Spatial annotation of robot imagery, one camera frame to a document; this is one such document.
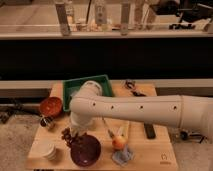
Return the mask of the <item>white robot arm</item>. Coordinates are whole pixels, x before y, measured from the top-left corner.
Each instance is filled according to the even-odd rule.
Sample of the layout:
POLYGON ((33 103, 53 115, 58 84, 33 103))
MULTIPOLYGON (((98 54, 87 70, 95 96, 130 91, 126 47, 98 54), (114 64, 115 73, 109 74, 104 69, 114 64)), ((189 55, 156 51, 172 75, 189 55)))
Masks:
POLYGON ((106 117, 181 128, 213 142, 213 98, 170 95, 106 97, 95 81, 85 82, 70 101, 79 126, 92 117, 106 117))

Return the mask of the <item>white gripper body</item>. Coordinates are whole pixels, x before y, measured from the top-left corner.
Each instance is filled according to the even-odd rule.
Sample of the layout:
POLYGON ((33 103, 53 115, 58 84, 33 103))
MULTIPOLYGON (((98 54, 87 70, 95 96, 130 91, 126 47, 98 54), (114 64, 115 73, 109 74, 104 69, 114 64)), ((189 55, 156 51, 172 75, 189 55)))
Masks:
POLYGON ((93 129, 94 122, 92 119, 89 119, 86 122, 81 123, 80 121, 77 121, 74 118, 70 118, 70 132, 71 136, 82 136, 87 131, 90 131, 93 129))

